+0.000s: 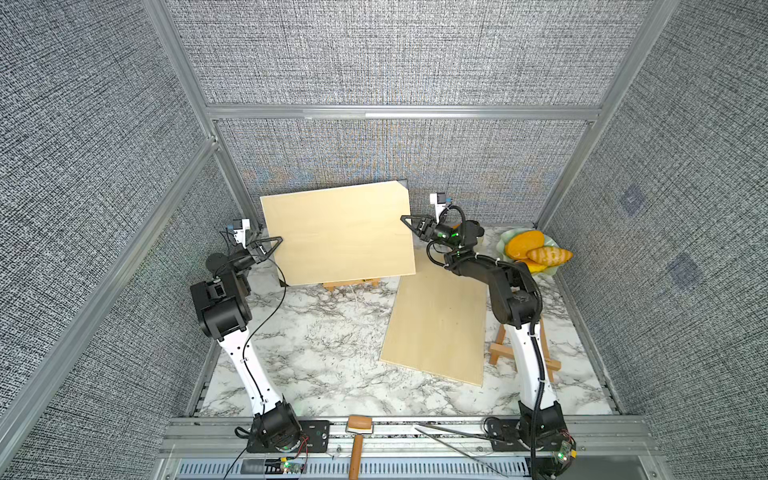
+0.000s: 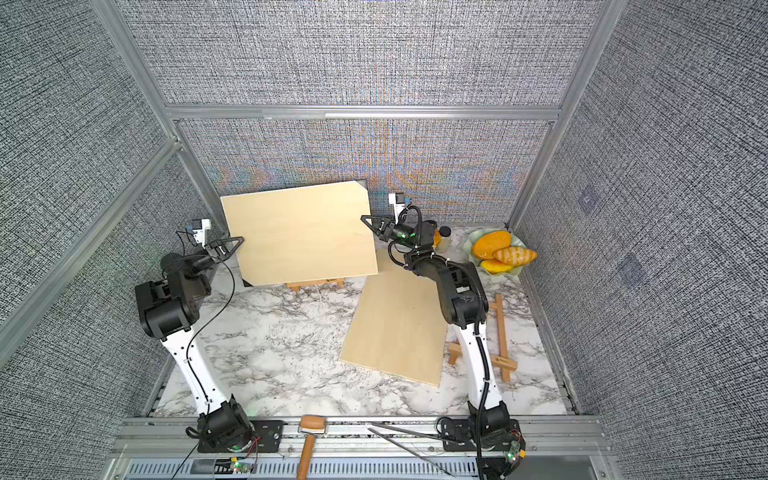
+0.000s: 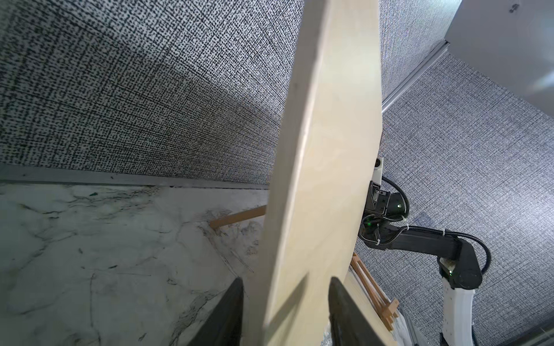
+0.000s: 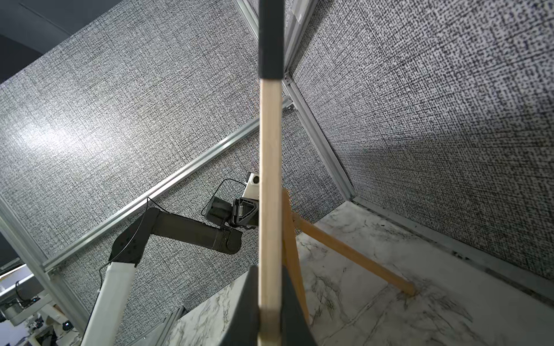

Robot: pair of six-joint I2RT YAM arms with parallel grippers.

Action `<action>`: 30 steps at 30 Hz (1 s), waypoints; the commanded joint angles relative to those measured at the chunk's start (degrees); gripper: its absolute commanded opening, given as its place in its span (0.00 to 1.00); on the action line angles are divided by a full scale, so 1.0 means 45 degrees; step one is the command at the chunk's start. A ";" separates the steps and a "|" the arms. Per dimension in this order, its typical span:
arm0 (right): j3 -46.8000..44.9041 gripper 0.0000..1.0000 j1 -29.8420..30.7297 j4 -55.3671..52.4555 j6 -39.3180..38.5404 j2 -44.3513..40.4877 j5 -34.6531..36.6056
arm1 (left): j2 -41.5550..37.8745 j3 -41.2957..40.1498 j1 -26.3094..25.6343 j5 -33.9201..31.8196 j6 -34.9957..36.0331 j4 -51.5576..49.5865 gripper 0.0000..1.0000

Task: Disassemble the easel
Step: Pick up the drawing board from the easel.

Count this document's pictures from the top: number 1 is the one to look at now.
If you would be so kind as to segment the light wooden board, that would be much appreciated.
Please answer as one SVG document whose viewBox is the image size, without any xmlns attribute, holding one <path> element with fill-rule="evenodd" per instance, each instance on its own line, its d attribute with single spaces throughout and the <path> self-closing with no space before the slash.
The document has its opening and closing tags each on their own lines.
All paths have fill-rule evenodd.
<svg viewBox="0 0 768 480">
<path fill-rule="evenodd" d="M 474 386 L 483 383 L 487 286 L 415 251 L 400 279 L 380 359 Z"/>
<path fill-rule="evenodd" d="M 290 286 L 416 273 L 409 191 L 398 181 L 261 198 L 275 262 Z"/>
</svg>

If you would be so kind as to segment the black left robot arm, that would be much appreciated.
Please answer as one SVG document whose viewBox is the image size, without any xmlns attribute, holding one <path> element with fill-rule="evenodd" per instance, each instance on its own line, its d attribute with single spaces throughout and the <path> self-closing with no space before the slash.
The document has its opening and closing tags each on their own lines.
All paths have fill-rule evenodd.
<svg viewBox="0 0 768 480">
<path fill-rule="evenodd" d="M 256 328 L 247 297 L 251 294 L 248 273 L 252 266 L 270 260 L 283 239 L 256 238 L 229 254 L 214 253 L 206 259 L 210 280 L 190 287 L 197 319 L 203 333 L 215 340 L 231 360 L 250 398 L 253 413 L 248 450 L 292 452 L 302 444 L 302 428 L 291 405 L 272 384 L 258 358 L 253 340 Z"/>
</svg>

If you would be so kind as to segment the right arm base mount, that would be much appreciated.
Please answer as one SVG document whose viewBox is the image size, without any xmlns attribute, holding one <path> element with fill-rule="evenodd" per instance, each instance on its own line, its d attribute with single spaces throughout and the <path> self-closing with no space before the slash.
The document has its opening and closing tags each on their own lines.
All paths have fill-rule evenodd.
<svg viewBox="0 0 768 480">
<path fill-rule="evenodd" d="M 483 430 L 494 451 L 536 453 L 528 460 L 533 479 L 558 479 L 577 457 L 577 442 L 568 431 L 562 416 L 537 418 L 536 430 L 529 418 L 501 419 L 487 417 Z"/>
</svg>

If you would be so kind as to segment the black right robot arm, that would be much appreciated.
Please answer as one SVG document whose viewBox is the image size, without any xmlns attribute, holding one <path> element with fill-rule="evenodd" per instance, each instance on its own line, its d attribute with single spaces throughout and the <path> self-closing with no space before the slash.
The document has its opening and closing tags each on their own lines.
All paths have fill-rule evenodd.
<svg viewBox="0 0 768 480">
<path fill-rule="evenodd" d="M 514 360 L 521 379 L 518 438 L 538 451 L 566 429 L 562 407 L 549 381 L 543 355 L 540 320 L 543 297 L 528 267 L 520 261 L 505 261 L 475 250 L 484 228 L 475 220 L 461 218 L 456 226 L 439 217 L 402 215 L 400 221 L 421 241 L 426 252 L 434 246 L 445 249 L 443 259 L 433 264 L 488 287 L 491 311 L 512 341 Z"/>
</svg>

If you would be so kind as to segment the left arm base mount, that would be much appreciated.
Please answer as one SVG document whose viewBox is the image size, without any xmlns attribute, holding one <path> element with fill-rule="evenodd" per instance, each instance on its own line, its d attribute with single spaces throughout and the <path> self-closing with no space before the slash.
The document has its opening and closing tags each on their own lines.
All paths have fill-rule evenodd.
<svg viewBox="0 0 768 480">
<path fill-rule="evenodd" d="M 298 454 L 299 447 L 304 445 L 303 449 L 309 453 L 326 453 L 330 426 L 327 420 L 288 421 L 278 425 L 275 422 L 254 419 L 246 451 L 294 456 Z"/>
</svg>

